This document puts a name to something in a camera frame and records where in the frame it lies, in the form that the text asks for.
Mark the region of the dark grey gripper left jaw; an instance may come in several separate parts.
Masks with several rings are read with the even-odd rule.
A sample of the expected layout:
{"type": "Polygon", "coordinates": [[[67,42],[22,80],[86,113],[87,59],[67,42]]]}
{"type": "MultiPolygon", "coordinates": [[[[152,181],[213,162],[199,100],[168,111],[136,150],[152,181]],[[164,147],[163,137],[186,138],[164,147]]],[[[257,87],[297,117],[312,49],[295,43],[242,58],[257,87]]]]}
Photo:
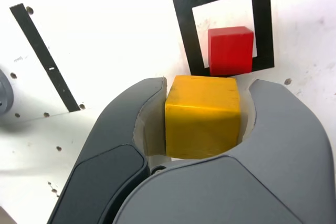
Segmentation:
{"type": "Polygon", "coordinates": [[[112,223],[121,205],[166,158],[164,77],[142,80],[96,120],[49,223],[112,223]]]}

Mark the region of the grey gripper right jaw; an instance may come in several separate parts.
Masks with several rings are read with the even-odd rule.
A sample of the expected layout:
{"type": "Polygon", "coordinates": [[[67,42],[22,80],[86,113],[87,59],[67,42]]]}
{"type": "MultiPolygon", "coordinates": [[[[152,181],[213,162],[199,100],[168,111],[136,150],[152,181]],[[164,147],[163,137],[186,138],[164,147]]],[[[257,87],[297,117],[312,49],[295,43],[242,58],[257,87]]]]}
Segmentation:
{"type": "Polygon", "coordinates": [[[335,223],[335,172],[328,136],[284,86],[249,88],[249,136],[215,157],[152,175],[125,200],[115,223],[335,223]]]}

